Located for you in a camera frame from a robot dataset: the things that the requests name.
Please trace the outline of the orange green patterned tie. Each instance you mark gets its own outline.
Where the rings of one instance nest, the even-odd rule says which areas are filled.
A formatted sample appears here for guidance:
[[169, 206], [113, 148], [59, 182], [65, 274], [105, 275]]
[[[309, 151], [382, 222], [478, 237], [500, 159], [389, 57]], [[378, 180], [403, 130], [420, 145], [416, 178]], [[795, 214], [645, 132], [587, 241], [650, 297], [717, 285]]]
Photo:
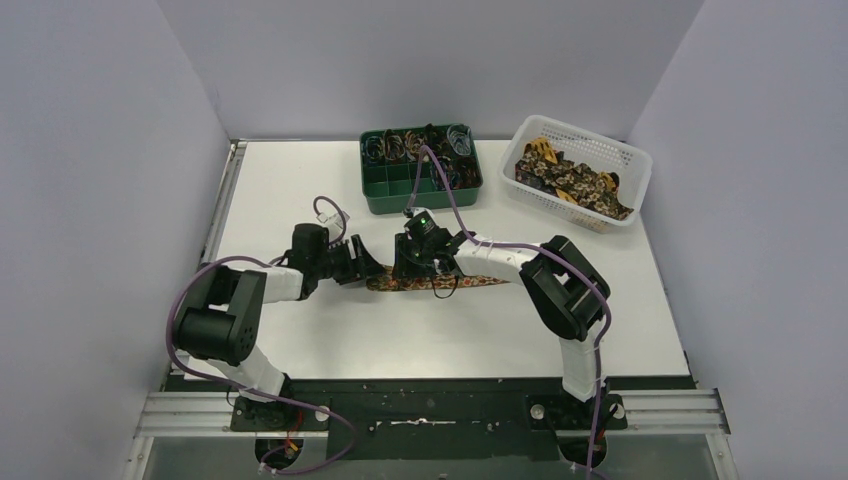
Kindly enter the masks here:
[[393, 268], [385, 267], [385, 272], [366, 280], [366, 288], [374, 292], [403, 292], [421, 290], [452, 290], [454, 288], [475, 288], [506, 284], [487, 276], [466, 276], [457, 278], [454, 275], [436, 275], [430, 277], [395, 278]]

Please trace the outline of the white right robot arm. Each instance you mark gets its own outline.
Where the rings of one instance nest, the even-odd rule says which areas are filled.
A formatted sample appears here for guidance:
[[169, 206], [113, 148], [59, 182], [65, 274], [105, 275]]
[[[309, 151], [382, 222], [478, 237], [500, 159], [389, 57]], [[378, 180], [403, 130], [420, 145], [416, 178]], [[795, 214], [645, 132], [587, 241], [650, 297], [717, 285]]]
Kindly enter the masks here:
[[397, 284], [445, 280], [453, 288], [484, 277], [524, 287], [542, 323], [559, 338], [562, 389], [579, 401], [597, 395], [603, 382], [597, 323], [609, 308], [610, 288], [573, 242], [561, 235], [541, 244], [496, 242], [471, 231], [452, 234], [425, 208], [404, 215], [391, 272]]

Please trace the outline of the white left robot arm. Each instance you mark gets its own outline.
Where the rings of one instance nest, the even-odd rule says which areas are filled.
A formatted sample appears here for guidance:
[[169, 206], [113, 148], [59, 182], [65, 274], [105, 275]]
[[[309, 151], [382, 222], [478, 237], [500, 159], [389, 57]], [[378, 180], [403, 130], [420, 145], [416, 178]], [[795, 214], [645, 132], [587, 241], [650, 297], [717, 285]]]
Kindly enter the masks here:
[[291, 247], [273, 263], [251, 259], [250, 268], [232, 268], [235, 257], [211, 262], [198, 271], [178, 297], [169, 321], [175, 350], [218, 369], [227, 384], [256, 401], [256, 415], [271, 429], [292, 423], [296, 403], [284, 389], [290, 379], [272, 365], [256, 342], [262, 308], [304, 301], [323, 280], [339, 285], [384, 274], [359, 236], [333, 242], [319, 224], [295, 226]]

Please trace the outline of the pile of patterned ties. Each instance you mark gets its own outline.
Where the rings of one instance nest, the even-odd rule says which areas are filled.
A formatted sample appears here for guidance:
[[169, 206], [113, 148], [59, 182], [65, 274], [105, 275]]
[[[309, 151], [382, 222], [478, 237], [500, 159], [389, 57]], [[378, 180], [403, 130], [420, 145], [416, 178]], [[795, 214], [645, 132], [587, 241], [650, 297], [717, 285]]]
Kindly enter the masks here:
[[570, 160], [545, 137], [524, 146], [514, 173], [518, 183], [615, 220], [624, 220], [634, 211], [619, 200], [617, 173]]

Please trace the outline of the rolled blue red tie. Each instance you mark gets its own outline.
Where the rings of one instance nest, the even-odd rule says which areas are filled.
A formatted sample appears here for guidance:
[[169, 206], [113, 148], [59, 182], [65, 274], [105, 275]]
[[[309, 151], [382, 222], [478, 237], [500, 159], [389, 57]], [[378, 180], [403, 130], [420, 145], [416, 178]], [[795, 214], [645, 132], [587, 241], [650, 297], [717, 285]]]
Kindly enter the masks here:
[[436, 191], [454, 190], [460, 180], [448, 157], [438, 156], [431, 161], [431, 183]]

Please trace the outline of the rolled dark red tie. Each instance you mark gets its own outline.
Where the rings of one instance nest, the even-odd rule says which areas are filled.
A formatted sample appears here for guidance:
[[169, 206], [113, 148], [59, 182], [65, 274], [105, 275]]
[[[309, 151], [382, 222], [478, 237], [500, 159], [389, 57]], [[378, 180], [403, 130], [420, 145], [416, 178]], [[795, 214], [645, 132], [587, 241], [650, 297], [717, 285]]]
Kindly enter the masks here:
[[482, 183], [479, 164], [475, 157], [460, 157], [454, 161], [457, 186], [460, 189], [479, 188]]

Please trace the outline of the green divided organizer tray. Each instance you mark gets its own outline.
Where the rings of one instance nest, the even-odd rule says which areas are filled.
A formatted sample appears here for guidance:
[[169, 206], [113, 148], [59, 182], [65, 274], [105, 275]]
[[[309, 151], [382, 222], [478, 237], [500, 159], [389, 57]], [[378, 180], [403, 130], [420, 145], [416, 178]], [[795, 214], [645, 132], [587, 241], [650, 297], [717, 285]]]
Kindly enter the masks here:
[[[407, 130], [424, 129], [425, 126], [390, 130], [395, 131], [403, 138]], [[407, 208], [411, 198], [415, 199], [413, 203], [415, 207], [429, 209], [448, 208], [452, 204], [456, 204], [458, 207], [465, 207], [476, 203], [479, 191], [483, 185], [483, 175], [472, 131], [473, 152], [471, 156], [475, 157], [478, 161], [482, 178], [481, 186], [471, 189], [460, 189], [457, 186], [454, 190], [436, 191], [431, 183], [430, 165], [431, 161], [435, 160], [437, 156], [428, 146], [421, 148], [417, 162], [410, 162], [406, 156], [401, 163], [392, 164], [387, 163], [385, 160], [383, 166], [368, 167], [363, 164], [360, 147], [362, 139], [368, 135], [382, 136], [385, 130], [387, 129], [366, 131], [359, 137], [361, 187], [371, 213], [375, 215], [400, 213]], [[448, 158], [454, 168], [454, 161], [460, 158], [460, 156], [457, 156], [452, 150]]]

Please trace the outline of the rolled brown patterned tie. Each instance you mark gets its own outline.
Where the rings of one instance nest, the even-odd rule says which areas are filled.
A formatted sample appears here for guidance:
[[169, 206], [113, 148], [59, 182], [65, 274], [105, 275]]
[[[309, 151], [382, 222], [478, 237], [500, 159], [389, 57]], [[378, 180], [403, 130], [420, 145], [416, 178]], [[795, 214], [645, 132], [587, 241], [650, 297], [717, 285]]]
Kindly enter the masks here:
[[406, 158], [404, 139], [395, 131], [387, 129], [382, 135], [383, 154], [387, 163], [401, 163]]

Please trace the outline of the rolled tan patterned tie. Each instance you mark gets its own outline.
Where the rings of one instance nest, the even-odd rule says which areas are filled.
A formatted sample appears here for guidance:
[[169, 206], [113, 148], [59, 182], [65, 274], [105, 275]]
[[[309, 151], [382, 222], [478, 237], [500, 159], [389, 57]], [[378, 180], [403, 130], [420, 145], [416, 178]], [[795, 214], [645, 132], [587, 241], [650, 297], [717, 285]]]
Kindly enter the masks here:
[[403, 135], [406, 156], [410, 162], [417, 162], [420, 150], [428, 145], [428, 136], [424, 129], [410, 129]]

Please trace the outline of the rolled dark patterned tie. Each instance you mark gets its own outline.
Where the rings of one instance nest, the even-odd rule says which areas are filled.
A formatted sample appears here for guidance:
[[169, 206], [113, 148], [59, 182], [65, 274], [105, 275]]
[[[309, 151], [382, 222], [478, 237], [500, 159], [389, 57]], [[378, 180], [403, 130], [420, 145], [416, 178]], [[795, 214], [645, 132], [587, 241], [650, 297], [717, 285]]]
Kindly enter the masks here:
[[448, 140], [448, 125], [427, 124], [424, 127], [425, 144], [437, 157], [449, 157], [452, 147]]

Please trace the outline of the rolled blue striped tie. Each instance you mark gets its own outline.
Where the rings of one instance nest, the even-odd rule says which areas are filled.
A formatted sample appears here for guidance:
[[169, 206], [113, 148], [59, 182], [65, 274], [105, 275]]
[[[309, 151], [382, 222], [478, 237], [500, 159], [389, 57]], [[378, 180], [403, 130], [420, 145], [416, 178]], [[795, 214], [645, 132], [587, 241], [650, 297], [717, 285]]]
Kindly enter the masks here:
[[362, 162], [365, 166], [376, 167], [385, 164], [384, 140], [381, 135], [368, 135], [361, 142]]

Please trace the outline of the rolled light blue tie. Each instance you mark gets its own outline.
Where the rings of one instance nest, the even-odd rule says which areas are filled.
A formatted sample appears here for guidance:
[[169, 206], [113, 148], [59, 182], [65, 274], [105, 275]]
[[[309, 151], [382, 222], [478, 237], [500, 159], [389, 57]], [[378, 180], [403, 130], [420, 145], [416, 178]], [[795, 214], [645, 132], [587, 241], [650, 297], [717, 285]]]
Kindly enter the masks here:
[[446, 136], [453, 152], [460, 157], [469, 157], [473, 152], [471, 130], [465, 124], [452, 124], [447, 128]]

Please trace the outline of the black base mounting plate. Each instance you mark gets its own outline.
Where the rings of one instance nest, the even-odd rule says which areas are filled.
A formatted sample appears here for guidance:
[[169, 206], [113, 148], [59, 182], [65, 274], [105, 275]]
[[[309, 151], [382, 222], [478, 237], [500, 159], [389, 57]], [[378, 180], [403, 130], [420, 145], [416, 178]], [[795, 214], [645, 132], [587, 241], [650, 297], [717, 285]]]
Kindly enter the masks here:
[[499, 457], [582, 462], [592, 401], [556, 378], [466, 380], [293, 380], [291, 404], [237, 396], [229, 430], [300, 440], [322, 434], [348, 460], [478, 460]]

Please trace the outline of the white plastic mesh basket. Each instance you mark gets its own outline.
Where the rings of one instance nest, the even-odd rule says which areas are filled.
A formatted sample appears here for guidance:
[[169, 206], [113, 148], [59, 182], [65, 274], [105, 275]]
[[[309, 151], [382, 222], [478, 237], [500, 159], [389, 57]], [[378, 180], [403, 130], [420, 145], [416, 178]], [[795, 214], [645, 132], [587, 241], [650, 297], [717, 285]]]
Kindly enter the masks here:
[[[586, 163], [596, 171], [615, 172], [620, 177], [619, 200], [634, 211], [624, 220], [615, 220], [560, 200], [515, 180], [514, 167], [524, 146], [545, 137], [565, 157]], [[586, 229], [607, 233], [631, 225], [642, 206], [652, 174], [653, 160], [642, 150], [600, 134], [541, 115], [529, 116], [513, 136], [499, 166], [499, 178], [510, 195], [558, 218]]]

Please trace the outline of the aluminium frame rail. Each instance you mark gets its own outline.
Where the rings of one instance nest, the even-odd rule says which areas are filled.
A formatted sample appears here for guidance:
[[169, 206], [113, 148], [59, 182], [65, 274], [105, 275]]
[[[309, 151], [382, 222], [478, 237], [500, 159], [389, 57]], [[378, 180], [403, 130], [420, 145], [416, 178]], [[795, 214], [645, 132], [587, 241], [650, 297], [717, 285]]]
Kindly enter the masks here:
[[[216, 258], [247, 145], [247, 140], [239, 139], [231, 141], [216, 196], [213, 216], [201, 250], [197, 269]], [[142, 437], [140, 428], [136, 429], [131, 450], [124, 464], [123, 479], [141, 479], [143, 477], [153, 442], [154, 439], [152, 437]]]

